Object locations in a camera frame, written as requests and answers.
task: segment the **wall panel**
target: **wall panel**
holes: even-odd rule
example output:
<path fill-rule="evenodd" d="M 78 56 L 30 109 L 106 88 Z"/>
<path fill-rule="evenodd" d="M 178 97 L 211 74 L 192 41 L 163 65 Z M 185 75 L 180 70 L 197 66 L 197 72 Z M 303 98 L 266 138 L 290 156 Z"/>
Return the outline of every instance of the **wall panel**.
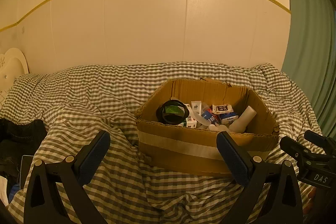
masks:
<path fill-rule="evenodd" d="M 257 0 L 188 0 L 184 61 L 248 66 Z"/>
<path fill-rule="evenodd" d="M 29 72 L 51 73 L 58 70 L 53 44 L 50 2 L 34 11 L 17 26 L 20 50 L 25 55 Z"/>
<path fill-rule="evenodd" d="M 0 53 L 5 54 L 9 48 L 21 48 L 17 39 L 16 26 L 0 32 Z"/>
<path fill-rule="evenodd" d="M 51 23 L 59 69 L 107 64 L 104 0 L 52 0 Z"/>
<path fill-rule="evenodd" d="M 281 70 L 289 36 L 291 15 L 268 0 L 258 0 L 257 24 L 249 67 L 271 63 Z"/>
<path fill-rule="evenodd" d="M 182 60 L 186 0 L 105 0 L 108 64 Z"/>

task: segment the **blue packaging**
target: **blue packaging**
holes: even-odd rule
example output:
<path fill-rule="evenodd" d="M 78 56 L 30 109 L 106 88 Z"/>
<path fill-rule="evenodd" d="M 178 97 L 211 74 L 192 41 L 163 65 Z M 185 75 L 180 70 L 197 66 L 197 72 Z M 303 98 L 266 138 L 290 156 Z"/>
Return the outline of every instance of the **blue packaging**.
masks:
<path fill-rule="evenodd" d="M 219 114 L 219 118 L 221 120 L 221 124 L 232 124 L 233 121 L 239 118 L 239 116 L 236 112 L 230 112 Z"/>
<path fill-rule="evenodd" d="M 211 109 L 206 110 L 201 115 L 204 119 L 208 120 L 212 124 L 219 123 L 219 121 L 216 119 L 215 114 L 211 113 Z"/>

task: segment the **open cardboard box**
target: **open cardboard box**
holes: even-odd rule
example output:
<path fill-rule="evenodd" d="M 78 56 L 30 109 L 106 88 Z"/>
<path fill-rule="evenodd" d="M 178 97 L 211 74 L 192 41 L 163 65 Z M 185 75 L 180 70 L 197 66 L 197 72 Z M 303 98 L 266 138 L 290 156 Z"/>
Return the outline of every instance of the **open cardboard box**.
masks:
<path fill-rule="evenodd" d="M 252 89 L 213 79 L 174 79 L 158 88 L 136 113 L 139 150 L 151 158 L 147 159 L 149 165 L 194 175 L 231 176 L 216 147 L 218 132 L 158 122 L 157 108 L 171 97 L 189 104 L 230 104 L 238 115 L 249 105 L 257 114 L 246 128 L 247 133 L 230 133 L 234 141 L 251 156 L 264 160 L 278 143 L 279 125 Z"/>

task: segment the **white bottle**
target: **white bottle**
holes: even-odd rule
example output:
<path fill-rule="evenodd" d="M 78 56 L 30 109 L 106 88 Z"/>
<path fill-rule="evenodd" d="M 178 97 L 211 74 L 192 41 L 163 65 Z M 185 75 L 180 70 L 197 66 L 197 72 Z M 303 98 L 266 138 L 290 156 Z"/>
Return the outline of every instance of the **white bottle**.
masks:
<path fill-rule="evenodd" d="M 218 131 L 218 132 L 226 131 L 227 133 L 231 132 L 225 125 L 223 125 L 223 124 L 217 124 L 217 123 L 216 123 L 216 125 L 210 124 L 208 126 L 208 130 Z"/>
<path fill-rule="evenodd" d="M 257 112 L 252 107 L 248 106 L 243 114 L 229 126 L 229 130 L 236 133 L 244 133 L 247 125 L 252 121 L 256 114 Z"/>

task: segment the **screw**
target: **screw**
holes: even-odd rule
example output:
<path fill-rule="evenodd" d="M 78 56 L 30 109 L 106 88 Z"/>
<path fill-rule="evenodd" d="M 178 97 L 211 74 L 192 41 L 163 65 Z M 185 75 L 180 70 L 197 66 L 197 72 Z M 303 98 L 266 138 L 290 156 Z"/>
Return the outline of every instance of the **screw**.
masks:
<path fill-rule="evenodd" d="M 37 160 L 36 162 L 35 162 L 35 166 L 40 166 L 42 164 L 42 161 L 41 160 Z"/>
<path fill-rule="evenodd" d="M 285 165 L 290 167 L 290 166 L 292 166 L 292 163 L 289 160 L 285 160 Z"/>
<path fill-rule="evenodd" d="M 255 162 L 261 162 L 261 161 L 262 161 L 262 159 L 261 159 L 259 156 L 254 156 L 254 157 L 253 157 L 253 160 L 254 160 Z"/>
<path fill-rule="evenodd" d="M 75 158 L 74 158 L 73 156 L 67 156 L 67 157 L 65 158 L 65 161 L 66 161 L 66 162 L 72 162 L 74 159 L 75 159 Z"/>

